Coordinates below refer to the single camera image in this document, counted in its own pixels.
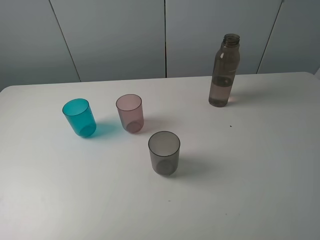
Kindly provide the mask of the smoky brown plastic bottle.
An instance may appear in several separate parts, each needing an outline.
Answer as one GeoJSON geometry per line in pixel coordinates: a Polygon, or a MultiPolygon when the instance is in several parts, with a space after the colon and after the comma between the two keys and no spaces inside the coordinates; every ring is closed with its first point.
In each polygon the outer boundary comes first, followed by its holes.
{"type": "Polygon", "coordinates": [[[214,59],[208,102],[218,108],[229,101],[236,71],[240,63],[240,36],[226,34],[214,59]]]}

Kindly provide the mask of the grey translucent plastic cup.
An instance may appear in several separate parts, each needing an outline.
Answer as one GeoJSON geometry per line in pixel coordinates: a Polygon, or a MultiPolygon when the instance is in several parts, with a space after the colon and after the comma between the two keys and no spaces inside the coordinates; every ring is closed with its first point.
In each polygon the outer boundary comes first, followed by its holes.
{"type": "Polygon", "coordinates": [[[161,176],[170,176],[178,168],[181,141],[170,131],[158,131],[148,140],[153,170],[161,176]]]}

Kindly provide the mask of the pink translucent plastic cup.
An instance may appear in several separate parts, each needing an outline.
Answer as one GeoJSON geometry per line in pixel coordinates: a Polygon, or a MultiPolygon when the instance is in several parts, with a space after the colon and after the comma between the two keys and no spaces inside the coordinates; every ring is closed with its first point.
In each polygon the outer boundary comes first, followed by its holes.
{"type": "Polygon", "coordinates": [[[142,99],[136,94],[125,94],[115,103],[124,130],[135,134],[144,126],[142,99]]]}

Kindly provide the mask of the teal translucent plastic cup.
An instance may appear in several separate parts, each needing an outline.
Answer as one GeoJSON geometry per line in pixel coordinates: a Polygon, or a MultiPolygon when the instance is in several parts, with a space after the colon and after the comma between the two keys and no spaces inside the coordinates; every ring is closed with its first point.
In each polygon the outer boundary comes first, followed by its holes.
{"type": "Polygon", "coordinates": [[[87,138],[96,131],[97,124],[86,99],[76,98],[68,101],[62,112],[76,135],[87,138]]]}

